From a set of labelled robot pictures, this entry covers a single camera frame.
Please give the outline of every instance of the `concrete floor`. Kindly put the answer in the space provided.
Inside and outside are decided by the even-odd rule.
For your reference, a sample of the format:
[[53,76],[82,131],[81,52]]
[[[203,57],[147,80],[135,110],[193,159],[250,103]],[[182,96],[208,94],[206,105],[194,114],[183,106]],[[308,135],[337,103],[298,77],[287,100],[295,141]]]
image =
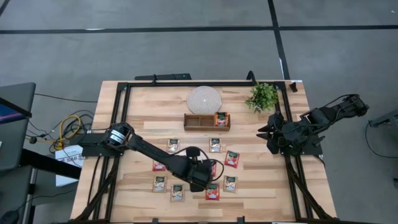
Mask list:
[[[395,0],[277,0],[280,26],[398,24]],[[0,17],[4,29],[94,29],[173,26],[271,26],[267,1],[250,0],[11,0]],[[340,121],[322,147],[338,216],[396,223],[397,159],[372,154],[367,120],[397,109],[398,30],[281,32],[291,79],[303,80],[310,107],[359,93],[367,115]],[[140,34],[0,35],[0,85],[36,82],[37,93],[95,100],[103,80],[137,75],[191,73],[192,78],[282,79],[273,31]],[[36,96],[32,122],[49,129],[95,104]],[[375,150],[398,156],[389,127],[369,130]],[[27,148],[47,154],[47,146]],[[68,220],[73,198],[37,207],[35,223]]]

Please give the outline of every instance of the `wooden box organizer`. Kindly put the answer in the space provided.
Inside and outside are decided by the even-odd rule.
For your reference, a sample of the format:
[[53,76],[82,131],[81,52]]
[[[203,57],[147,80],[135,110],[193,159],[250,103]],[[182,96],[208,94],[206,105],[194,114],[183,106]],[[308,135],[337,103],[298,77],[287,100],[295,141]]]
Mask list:
[[231,115],[228,115],[227,127],[215,126],[213,114],[184,114],[184,130],[186,131],[229,131]]

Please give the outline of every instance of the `wooden tabletop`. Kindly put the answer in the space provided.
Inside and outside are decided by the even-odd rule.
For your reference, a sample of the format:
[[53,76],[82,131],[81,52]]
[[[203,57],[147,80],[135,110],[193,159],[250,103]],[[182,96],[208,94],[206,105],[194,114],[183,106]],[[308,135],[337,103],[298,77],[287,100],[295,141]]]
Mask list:
[[[102,84],[94,117],[93,129],[107,128],[111,121],[117,81]],[[297,83],[298,92],[287,90],[293,119],[309,110],[302,83]],[[240,153],[237,169],[225,167],[224,175],[238,177],[238,192],[224,192],[223,179],[220,200],[205,200],[205,193],[192,193],[189,185],[167,171],[152,172],[152,159],[134,151],[126,151],[121,158],[114,197],[111,222],[235,222],[245,216],[247,222],[293,221],[294,212],[290,196],[284,158],[272,155],[266,148],[266,140],[256,137],[257,130],[267,124],[274,112],[254,114],[244,104],[251,95],[249,87],[215,87],[223,105],[220,111],[231,115],[228,132],[184,131],[183,115],[191,113],[187,108],[187,95],[194,87],[133,87],[129,100],[127,122],[146,141],[165,150],[167,140],[181,140],[181,148],[197,146],[209,150],[209,138],[222,139],[222,153],[208,153],[210,158],[224,162],[226,151]],[[281,110],[284,111],[281,93]],[[323,164],[313,156],[302,156],[303,168],[309,191],[331,216],[335,208],[330,194]],[[86,207],[88,191],[96,158],[87,158],[80,176],[71,218],[77,217]],[[98,188],[101,165],[98,166],[93,195]],[[152,193],[155,176],[167,176],[166,193]],[[184,202],[170,202],[170,186],[183,184],[186,187]],[[302,194],[297,189],[302,216],[305,217]],[[105,194],[101,203],[100,218],[104,217]]]

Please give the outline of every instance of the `potted plant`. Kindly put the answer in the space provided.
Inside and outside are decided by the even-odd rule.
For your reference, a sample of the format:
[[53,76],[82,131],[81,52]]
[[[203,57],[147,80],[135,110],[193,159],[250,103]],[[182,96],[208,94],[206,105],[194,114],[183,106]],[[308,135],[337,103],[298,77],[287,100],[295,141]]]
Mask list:
[[261,113],[265,109],[271,110],[278,102],[278,94],[273,86],[266,83],[257,83],[251,91],[253,95],[245,101],[250,109],[254,108],[254,112]]

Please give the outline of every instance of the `small packet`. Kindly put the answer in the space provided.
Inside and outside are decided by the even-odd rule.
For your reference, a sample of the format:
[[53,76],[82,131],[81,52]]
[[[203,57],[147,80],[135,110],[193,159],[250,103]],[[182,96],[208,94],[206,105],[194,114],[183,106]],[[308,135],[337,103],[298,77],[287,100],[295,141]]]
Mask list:
[[219,138],[210,139],[210,152],[221,152],[221,139]]
[[236,189],[238,187],[238,178],[237,177],[228,177],[224,178],[224,191],[236,193]]
[[167,143],[167,152],[177,152],[180,149],[180,140],[169,139]]
[[166,170],[166,166],[157,161],[154,161],[154,165],[152,166],[152,171],[163,171],[163,170]]
[[184,186],[175,184],[172,185],[171,202],[183,202],[184,201]]
[[217,112],[215,114],[215,126],[227,127],[228,126],[228,113]]
[[166,193],[167,177],[155,177],[152,191],[155,193]]
[[217,174],[217,163],[214,163],[214,165],[212,165],[211,167],[211,175],[213,177],[216,177],[216,174]]
[[210,184],[209,189],[206,190],[206,200],[220,199],[220,185]]
[[239,153],[228,151],[226,153],[224,164],[231,167],[238,167]]

